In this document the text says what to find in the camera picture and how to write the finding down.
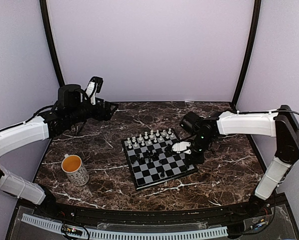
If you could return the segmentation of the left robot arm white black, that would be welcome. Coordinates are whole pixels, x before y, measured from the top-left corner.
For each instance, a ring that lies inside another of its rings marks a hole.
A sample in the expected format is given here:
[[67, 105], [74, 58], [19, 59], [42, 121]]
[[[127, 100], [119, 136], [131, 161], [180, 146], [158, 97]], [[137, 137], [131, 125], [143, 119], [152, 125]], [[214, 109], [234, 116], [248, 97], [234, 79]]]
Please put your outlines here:
[[[119, 105], [97, 98], [100, 83], [89, 82], [86, 90], [79, 84], [67, 84], [58, 89], [57, 101], [36, 111], [31, 118], [0, 129], [0, 157], [34, 142], [52, 139], [70, 130], [77, 123], [92, 118], [108, 121]], [[51, 199], [48, 189], [10, 172], [0, 165], [0, 191], [25, 199], [49, 218], [60, 214], [60, 206]]]

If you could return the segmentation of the black grey chess board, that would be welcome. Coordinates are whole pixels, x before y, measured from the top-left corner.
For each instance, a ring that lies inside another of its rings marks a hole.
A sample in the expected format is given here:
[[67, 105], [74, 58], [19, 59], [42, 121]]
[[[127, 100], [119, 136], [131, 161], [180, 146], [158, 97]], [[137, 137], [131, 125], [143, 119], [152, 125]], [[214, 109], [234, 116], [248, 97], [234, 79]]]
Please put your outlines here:
[[185, 153], [170, 153], [166, 147], [180, 140], [173, 128], [141, 133], [121, 140], [131, 177], [137, 191], [196, 173], [186, 163]]

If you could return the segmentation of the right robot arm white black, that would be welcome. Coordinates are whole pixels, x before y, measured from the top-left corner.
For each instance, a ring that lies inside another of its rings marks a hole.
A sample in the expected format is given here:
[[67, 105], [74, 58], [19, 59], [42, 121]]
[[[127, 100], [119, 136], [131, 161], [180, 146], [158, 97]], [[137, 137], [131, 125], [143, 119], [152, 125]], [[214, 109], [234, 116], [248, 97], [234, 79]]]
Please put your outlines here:
[[194, 112], [187, 113], [180, 126], [191, 134], [190, 139], [182, 139], [173, 144], [172, 152], [186, 155], [190, 163], [204, 162], [204, 153], [212, 140], [218, 136], [250, 135], [257, 149], [264, 153], [265, 137], [272, 150], [273, 158], [266, 165], [266, 171], [255, 188], [253, 199], [245, 205], [244, 212], [255, 217], [264, 209], [264, 202], [281, 184], [294, 164], [299, 160], [299, 112], [291, 110], [288, 105], [277, 109], [261, 111], [216, 111], [207, 117]]

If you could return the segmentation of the black pawn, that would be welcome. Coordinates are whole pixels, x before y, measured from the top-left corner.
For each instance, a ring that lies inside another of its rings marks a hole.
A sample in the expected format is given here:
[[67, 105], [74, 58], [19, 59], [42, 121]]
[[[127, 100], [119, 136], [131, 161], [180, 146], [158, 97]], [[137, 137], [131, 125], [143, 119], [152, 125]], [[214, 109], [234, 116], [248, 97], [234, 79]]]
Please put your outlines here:
[[164, 177], [165, 177], [165, 171], [164, 171], [164, 170], [162, 170], [162, 171], [160, 172], [160, 177], [161, 177], [161, 178], [164, 178]]

